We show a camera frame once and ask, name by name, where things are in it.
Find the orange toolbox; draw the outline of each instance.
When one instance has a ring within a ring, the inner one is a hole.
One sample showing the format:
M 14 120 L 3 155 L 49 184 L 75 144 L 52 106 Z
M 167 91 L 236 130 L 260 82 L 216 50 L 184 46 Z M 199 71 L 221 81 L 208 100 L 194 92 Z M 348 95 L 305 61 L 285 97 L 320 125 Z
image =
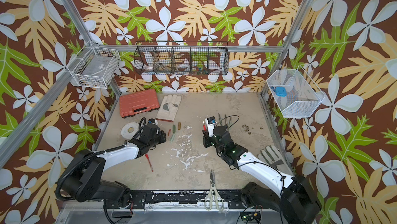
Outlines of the orange toolbox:
M 124 95 L 120 97 L 120 115 L 123 118 L 133 117 L 142 112 L 159 109 L 160 104 L 154 89 Z

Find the scissors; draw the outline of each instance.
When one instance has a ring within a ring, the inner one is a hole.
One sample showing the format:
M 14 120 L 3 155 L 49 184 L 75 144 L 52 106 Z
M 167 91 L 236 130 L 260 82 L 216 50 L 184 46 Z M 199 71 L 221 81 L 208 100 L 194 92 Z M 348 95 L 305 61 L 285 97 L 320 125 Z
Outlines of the scissors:
M 212 200 L 214 199 L 215 200 L 216 209 L 217 210 L 222 210 L 224 208 L 224 200 L 222 199 L 222 197 L 219 195 L 218 191 L 216 190 L 215 174 L 214 174 L 214 170 L 213 169 L 211 169 L 210 182 L 211 182 L 211 187 L 210 187 L 210 191 L 208 192 L 208 195 L 205 197 L 204 207 L 205 207 L 206 210 L 211 210 L 212 209 Z M 219 208 L 218 201 L 222 201 L 221 209 Z

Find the floral wallpaper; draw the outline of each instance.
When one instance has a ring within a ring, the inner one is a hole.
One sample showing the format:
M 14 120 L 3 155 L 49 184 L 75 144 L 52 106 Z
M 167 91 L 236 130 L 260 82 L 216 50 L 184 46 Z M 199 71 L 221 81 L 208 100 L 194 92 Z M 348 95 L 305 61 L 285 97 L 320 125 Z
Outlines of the floral wallpaper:
M 73 0 L 99 44 L 166 40 L 212 45 L 282 45 L 302 0 Z M 231 53 L 227 75 L 138 75 L 133 51 L 120 53 L 123 92 L 260 92 L 276 53 Z
M 0 145 L 63 74 L 83 42 L 61 0 L 0 0 Z M 114 94 L 71 82 L 0 169 L 0 223 L 53 223 L 55 182 L 104 127 Z
M 281 68 L 303 66 L 327 98 L 310 118 L 284 118 L 266 94 L 323 205 L 318 223 L 397 223 L 396 11 L 397 0 L 314 0 Z
M 73 1 L 97 43 L 216 40 L 276 46 L 302 0 Z

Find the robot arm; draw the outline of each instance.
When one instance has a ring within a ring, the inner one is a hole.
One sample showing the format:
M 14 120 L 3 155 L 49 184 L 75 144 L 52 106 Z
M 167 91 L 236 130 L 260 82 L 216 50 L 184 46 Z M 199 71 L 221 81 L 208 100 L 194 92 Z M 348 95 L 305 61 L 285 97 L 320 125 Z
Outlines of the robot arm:
M 214 146 L 218 156 L 229 166 L 248 172 L 270 188 L 262 188 L 253 182 L 247 184 L 241 190 L 246 207 L 261 205 L 281 211 L 291 224 L 313 222 L 322 206 L 305 177 L 285 174 L 260 161 L 245 147 L 233 142 L 227 125 L 216 126 L 214 117 L 206 118 L 205 123 L 204 147 Z
M 126 207 L 129 204 L 130 189 L 119 182 L 102 180 L 102 172 L 121 162 L 141 157 L 150 148 L 166 142 L 164 131 L 154 123 L 145 122 L 146 119 L 143 118 L 140 123 L 143 126 L 132 140 L 120 147 L 78 152 L 57 182 L 56 197 L 64 201 L 75 199 L 78 202 L 107 199 L 114 206 Z M 71 197 L 63 197 L 61 189 Z

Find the wire basket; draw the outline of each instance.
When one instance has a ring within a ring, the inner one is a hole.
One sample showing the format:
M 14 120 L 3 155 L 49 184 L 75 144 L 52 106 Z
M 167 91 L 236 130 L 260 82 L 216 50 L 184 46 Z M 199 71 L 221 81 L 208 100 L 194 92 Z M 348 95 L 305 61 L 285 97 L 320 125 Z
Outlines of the wire basket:
M 79 86 L 107 89 L 120 63 L 115 49 L 86 47 L 78 57 L 80 62 L 71 72 Z
M 271 94 L 285 118 L 311 117 L 319 107 L 325 94 L 309 74 L 306 77 L 299 70 L 276 70 L 267 80 Z M 311 84 L 318 89 L 316 93 Z M 276 94 L 277 87 L 285 88 L 285 96 Z
M 135 67 L 138 74 L 209 74 L 226 75 L 229 53 L 226 45 L 142 45 L 136 42 Z

